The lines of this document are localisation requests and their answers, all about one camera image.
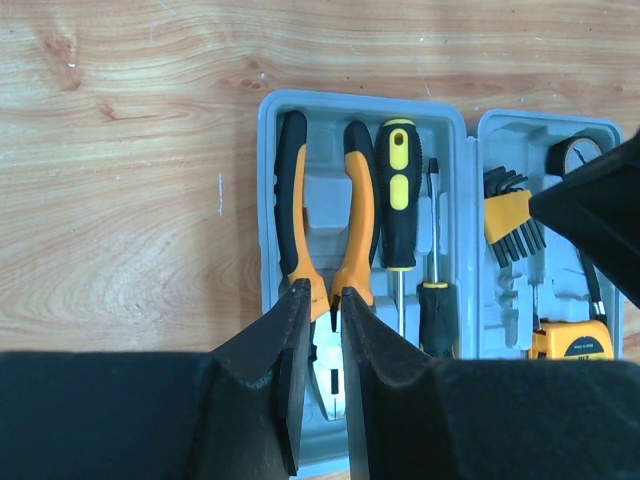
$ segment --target wood grain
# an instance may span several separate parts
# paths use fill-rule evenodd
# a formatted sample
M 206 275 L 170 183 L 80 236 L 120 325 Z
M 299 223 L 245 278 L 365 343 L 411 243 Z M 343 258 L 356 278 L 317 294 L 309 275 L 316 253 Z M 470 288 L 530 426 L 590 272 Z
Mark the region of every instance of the wood grain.
M 270 91 L 592 115 L 629 136 L 639 25 L 635 0 L 2 0 L 0 348 L 209 350 L 257 318 Z M 640 361 L 630 306 L 626 332 Z

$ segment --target toolbox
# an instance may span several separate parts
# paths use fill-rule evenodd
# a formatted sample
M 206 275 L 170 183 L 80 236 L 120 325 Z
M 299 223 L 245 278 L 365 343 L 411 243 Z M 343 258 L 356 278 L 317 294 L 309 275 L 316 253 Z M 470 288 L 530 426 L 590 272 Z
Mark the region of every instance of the toolbox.
M 261 252 L 262 310 L 284 292 L 274 217 L 274 163 L 282 118 L 299 110 L 307 118 L 304 177 L 306 238 L 313 263 L 331 288 L 347 238 L 351 180 L 345 173 L 343 132 L 353 120 L 367 126 L 372 140 L 384 122 L 407 118 L 420 136 L 423 161 L 436 157 L 440 168 L 440 270 L 456 291 L 457 356 L 526 358 L 532 347 L 534 301 L 540 318 L 578 322 L 589 318 L 585 276 L 574 246 L 539 225 L 546 248 L 500 268 L 484 233 L 483 173 L 504 166 L 528 177 L 522 185 L 536 194 L 560 181 L 545 173 L 549 147 L 569 137 L 593 139 L 603 152 L 623 141 L 615 123 L 537 112 L 496 109 L 467 126 L 454 106 L 301 90 L 268 95 L 258 112 L 257 211 Z M 405 338 L 418 346 L 420 306 L 416 289 L 426 278 L 424 257 L 431 253 L 431 200 L 422 182 L 418 201 L 416 267 L 407 271 Z M 398 329 L 394 282 L 373 260 L 374 312 Z M 598 273 L 602 301 L 616 358 L 622 356 L 623 296 Z M 305 389 L 299 477 L 348 468 L 346 420 L 327 421 L 310 385 Z

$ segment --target tool kit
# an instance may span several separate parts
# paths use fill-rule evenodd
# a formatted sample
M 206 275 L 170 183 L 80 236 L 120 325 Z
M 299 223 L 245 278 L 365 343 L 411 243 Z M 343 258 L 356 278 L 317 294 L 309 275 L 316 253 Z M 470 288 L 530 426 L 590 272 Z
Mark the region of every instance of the tool kit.
M 312 284 L 300 477 L 348 468 L 345 286 L 435 357 L 621 357 L 622 295 L 530 217 L 528 200 L 622 140 L 597 118 L 491 110 L 467 126 L 431 102 L 297 90 L 264 99 L 263 312 L 295 279 Z

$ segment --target small screwdriver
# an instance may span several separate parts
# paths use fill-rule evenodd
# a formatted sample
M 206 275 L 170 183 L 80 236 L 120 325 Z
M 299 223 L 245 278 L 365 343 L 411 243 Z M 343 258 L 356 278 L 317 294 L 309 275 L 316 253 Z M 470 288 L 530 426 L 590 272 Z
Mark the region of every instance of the small screwdriver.
M 440 224 L 439 194 L 440 168 L 438 159 L 429 159 L 427 169 L 429 193 L 431 195 L 431 235 L 433 238 L 432 254 L 425 256 L 425 275 L 431 271 L 431 278 L 424 282 L 418 291 L 420 299 L 420 345 L 424 352 L 432 357 L 453 357 L 455 342 L 456 315 L 451 286 L 440 280 L 439 258 Z
M 376 141 L 380 176 L 383 263 L 396 276 L 398 333 L 405 336 L 404 272 L 416 266 L 418 195 L 422 183 L 422 147 L 415 124 L 386 122 Z

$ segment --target tape measure label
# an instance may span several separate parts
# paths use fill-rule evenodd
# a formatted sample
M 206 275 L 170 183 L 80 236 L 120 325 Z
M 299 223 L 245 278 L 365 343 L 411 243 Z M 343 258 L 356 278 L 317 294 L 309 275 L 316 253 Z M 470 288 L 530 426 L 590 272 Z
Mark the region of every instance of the tape measure label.
M 569 345 L 564 357 L 572 360 L 605 358 L 604 347 L 593 337 L 580 337 Z

